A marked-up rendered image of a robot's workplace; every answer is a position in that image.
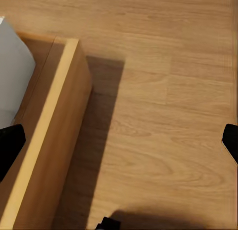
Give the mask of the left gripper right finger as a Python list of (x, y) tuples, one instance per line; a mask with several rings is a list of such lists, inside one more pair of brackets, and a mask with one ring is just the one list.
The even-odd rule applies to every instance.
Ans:
[(238, 164), (238, 126), (226, 124), (222, 141)]

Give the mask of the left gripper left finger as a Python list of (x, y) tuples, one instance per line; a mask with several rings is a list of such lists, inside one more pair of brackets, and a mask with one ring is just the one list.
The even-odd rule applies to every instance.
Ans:
[(0, 129), (0, 183), (26, 142), (21, 124)]

